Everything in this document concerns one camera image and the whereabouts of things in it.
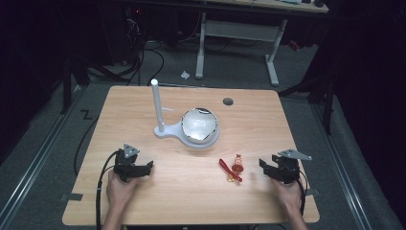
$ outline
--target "gray carpet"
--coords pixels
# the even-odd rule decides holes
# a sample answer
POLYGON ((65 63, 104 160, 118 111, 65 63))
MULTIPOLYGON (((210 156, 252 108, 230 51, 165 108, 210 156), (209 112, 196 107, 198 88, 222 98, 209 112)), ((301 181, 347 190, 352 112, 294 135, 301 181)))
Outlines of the gray carpet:
MULTIPOLYGON (((251 44, 247 41, 235 41, 238 44, 251 44)), ((158 43, 148 44, 149 48, 158 47, 158 43)), ((269 44, 260 43, 249 47, 242 45, 224 46, 221 43, 209 44, 206 53, 205 77, 196 80, 193 77, 196 62, 196 47, 178 46, 172 49, 162 45, 155 51, 165 60, 163 69, 156 75, 160 83, 192 85, 224 88, 255 88, 282 91, 299 83, 305 70, 317 51, 317 47, 303 48, 295 52, 289 47, 281 46, 275 66, 281 85, 277 88, 270 85, 263 55, 269 44), (180 78, 183 71, 191 74, 187 80, 180 78)), ((161 58, 145 51, 144 63, 141 68, 141 85, 160 68, 161 58)), ((115 72, 127 68, 125 66, 109 67, 115 72)), ((131 85, 137 85, 136 76, 131 85)), ((86 130, 99 116, 108 89, 111 85, 123 84, 107 79, 92 78, 87 88, 75 93, 75 104, 65 119, 55 141, 46 151, 46 161, 34 177, 34 184, 26 196, 21 199, 19 208, 9 218, 9 229, 95 229, 94 226, 69 227, 63 225, 61 218, 66 200, 64 194, 71 192, 75 183, 74 159, 80 140, 86 130)), ((60 120, 62 108, 61 86, 52 99, 32 120, 27 133, 21 139, 8 160, 1 166, 0 183, 2 184, 0 204, 7 205, 19 181, 24 178, 25 171, 31 166, 53 125, 60 120)), ((331 157, 331 143, 339 153, 350 177, 351 184, 359 195, 362 207, 370 223, 365 229, 402 229, 393 211, 382 195, 372 173, 362 157, 350 132, 345 117, 337 100, 334 101, 332 115, 332 135, 326 137, 320 128, 317 116, 319 105, 307 103, 305 94, 295 93, 282 98, 282 106, 286 113, 289 126, 299 151, 309 154, 313 161, 304 162, 309 183, 319 194, 315 196, 320 212, 320 220, 309 224, 311 229, 360 229, 349 205, 346 193, 340 183, 331 157)), ((85 136, 79 149, 78 168, 90 141, 93 128, 85 136)), ((260 225, 259 229, 282 229, 283 225, 260 225)))

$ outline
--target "table leg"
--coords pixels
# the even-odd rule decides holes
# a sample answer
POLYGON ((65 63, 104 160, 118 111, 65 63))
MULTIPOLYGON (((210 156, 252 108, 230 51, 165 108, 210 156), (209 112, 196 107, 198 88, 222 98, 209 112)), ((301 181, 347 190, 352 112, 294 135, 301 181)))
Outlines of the table leg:
POLYGON ((203 68, 204 68, 204 38, 206 34, 206 13, 202 12, 202 22, 200 26, 200 47, 199 53, 197 55, 197 64, 196 64, 196 75, 197 79, 203 78, 203 68))
POLYGON ((278 76, 277 72, 275 71, 274 66, 274 58, 278 51, 278 47, 281 43, 281 39, 283 36, 284 28, 286 27, 287 19, 284 19, 278 29, 277 37, 274 41, 274 46, 272 47, 272 51, 270 55, 265 55, 266 66, 268 67, 269 78, 271 79, 271 84, 273 86, 278 86, 278 76))

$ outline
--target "dark floor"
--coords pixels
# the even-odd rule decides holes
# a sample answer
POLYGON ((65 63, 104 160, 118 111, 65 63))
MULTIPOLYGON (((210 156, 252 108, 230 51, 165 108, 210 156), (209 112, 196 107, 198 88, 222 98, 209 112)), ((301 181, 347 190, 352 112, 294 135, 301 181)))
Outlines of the dark floor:
MULTIPOLYGON (((162 70, 156 75, 164 86, 282 91, 302 80, 317 51, 316 46, 298 52, 281 46, 275 59, 281 85, 273 87, 263 60, 263 55, 269 50, 267 43, 251 47, 233 45, 220 52, 207 52, 205 77, 202 80, 196 80, 192 75, 196 49, 172 49, 162 45, 154 51, 163 58, 145 51, 140 84, 146 85, 164 60, 162 70), (180 75, 183 71, 190 73, 191 77, 182 79, 180 75)), ((126 67, 117 65, 109 68, 119 72, 126 67)), ((75 154, 78 154, 79 167, 93 132, 92 123, 101 112, 109 87, 115 84, 123 83, 92 78, 87 88, 78 88, 74 93, 74 105, 65 116, 59 114, 62 108, 60 86, 52 99, 36 114, 29 129, 0 168, 0 204, 5 207, 1 220, 5 229, 26 229, 27 226, 30 229, 94 229, 94 226, 64 225, 61 218, 66 200, 61 198, 73 188, 76 179, 75 154), (90 119, 83 119, 85 111, 90 119)), ((137 84, 138 76, 131 82, 131 85, 137 84)), ((320 125, 320 108, 323 106, 308 104, 305 96, 306 93, 295 93, 281 100, 298 150, 312 155, 314 159, 309 163, 304 162, 304 169, 311 187, 317 190, 315 199, 321 218, 316 223, 310 223, 309 227, 402 229, 353 139, 339 102, 334 101, 332 135, 328 136, 320 125)), ((275 224, 259 227, 269 230, 282 228, 283 225, 275 224)))

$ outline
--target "black cable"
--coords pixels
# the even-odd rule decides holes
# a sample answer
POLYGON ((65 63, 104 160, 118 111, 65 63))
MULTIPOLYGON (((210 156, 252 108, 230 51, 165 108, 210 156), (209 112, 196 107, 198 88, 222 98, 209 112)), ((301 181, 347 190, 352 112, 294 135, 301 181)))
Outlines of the black cable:
POLYGON ((161 59, 162 59, 162 64, 161 64, 161 67, 158 69, 158 71, 157 71, 154 75, 152 75, 152 77, 148 80, 147 86, 150 86, 151 81, 155 78, 155 76, 156 76, 156 75, 162 70, 162 68, 164 67, 164 57, 163 57, 161 54, 159 54, 158 52, 154 51, 154 50, 150 50, 150 51, 153 52, 153 53, 155 53, 155 54, 157 54, 157 55, 159 55, 159 56, 161 57, 161 59))
POLYGON ((299 187, 301 187, 301 192, 302 192, 301 214, 303 216, 304 211, 305 211, 305 189, 304 189, 304 186, 302 185, 302 182, 299 179, 297 179, 296 182, 298 182, 299 187))
MULTIPOLYGON (((289 168, 288 168, 286 165, 283 164, 283 166, 286 168, 286 170, 290 173, 290 175, 291 175, 292 177, 295 177, 294 174, 289 170, 289 168)), ((299 184, 299 187, 301 188, 301 192, 302 192, 302 195, 301 195, 301 200, 302 200, 302 203, 301 203, 301 214, 302 214, 302 216, 303 216, 303 215, 304 215, 304 211, 305 211, 305 194, 306 194, 306 192, 307 192, 307 185, 308 185, 308 183, 307 183, 307 178, 306 178, 305 175, 302 173, 302 171, 299 171, 299 172, 304 176, 304 179, 305 179, 305 189, 304 189, 304 186, 303 186, 302 182, 300 181, 300 178, 299 178, 299 179, 296 179, 296 182, 299 184)))
POLYGON ((95 125, 95 123, 98 121, 98 119, 99 119, 99 116, 95 119, 95 121, 93 121, 93 123, 90 125, 89 128, 87 128, 86 132, 84 132, 83 136, 81 137, 80 143, 79 143, 77 151, 75 153, 75 159, 74 159, 74 171, 75 171, 76 177, 78 177, 78 174, 79 174, 78 167, 77 167, 77 161, 78 161, 80 147, 83 144, 84 138, 87 136, 87 133, 90 131, 90 128, 92 128, 92 126, 95 125))
POLYGON ((111 155, 105 161, 104 166, 102 167, 102 170, 101 170, 101 177, 99 178, 98 189, 96 191, 96 229, 97 230, 102 229, 102 222, 101 222, 102 177, 104 176, 104 173, 106 172, 106 167, 107 167, 108 162, 116 154, 118 154, 118 151, 111 153, 111 155))
POLYGON ((219 49, 217 49, 217 50, 210 49, 210 48, 208 48, 208 46, 206 45, 206 42, 205 42, 205 46, 204 46, 205 49, 208 50, 208 51, 214 51, 214 52, 218 52, 218 51, 224 50, 224 49, 227 48, 228 45, 230 44, 230 39, 229 39, 228 37, 222 37, 222 38, 225 39, 225 42, 226 42, 226 44, 225 44, 223 47, 221 47, 221 48, 219 48, 219 49))
POLYGON ((139 63, 139 65, 138 65, 137 68, 134 70, 134 73, 131 75, 131 77, 128 79, 128 82, 126 83, 126 85, 130 85, 132 79, 134 78, 134 76, 135 76, 137 73, 140 73, 140 68, 141 68, 141 65, 142 65, 143 63, 140 61, 140 58, 139 58, 139 57, 137 57, 137 62, 139 63))

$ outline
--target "table top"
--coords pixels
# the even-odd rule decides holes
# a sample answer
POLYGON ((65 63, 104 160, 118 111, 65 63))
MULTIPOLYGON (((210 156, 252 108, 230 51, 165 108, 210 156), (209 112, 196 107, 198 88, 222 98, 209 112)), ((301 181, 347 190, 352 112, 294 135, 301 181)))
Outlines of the table top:
POLYGON ((213 3, 225 3, 232 5, 241 5, 248 7, 262 7, 279 10, 297 11, 297 12, 322 12, 327 13, 328 7, 324 4, 321 8, 314 5, 314 0, 311 3, 292 4, 277 0, 205 0, 213 3))
MULTIPOLYGON (((136 165, 153 160, 150 176, 142 177, 127 206, 123 224, 245 224, 284 222, 274 187, 263 174, 259 158, 269 165, 272 154, 296 149, 278 94, 271 90, 160 87, 164 122, 179 122, 195 107, 211 110, 218 120, 219 138, 207 149, 192 149, 175 138, 157 138, 152 88, 113 86, 84 157, 63 215, 67 225, 95 225, 96 188, 107 157, 124 143, 141 152, 136 165), (225 105, 230 98, 233 105, 225 105), (237 154, 244 171, 242 182, 228 182, 219 166, 231 168, 237 154)), ((101 188, 101 221, 108 209, 101 188)), ((319 213, 313 196, 306 197, 304 220, 315 222, 319 213)))

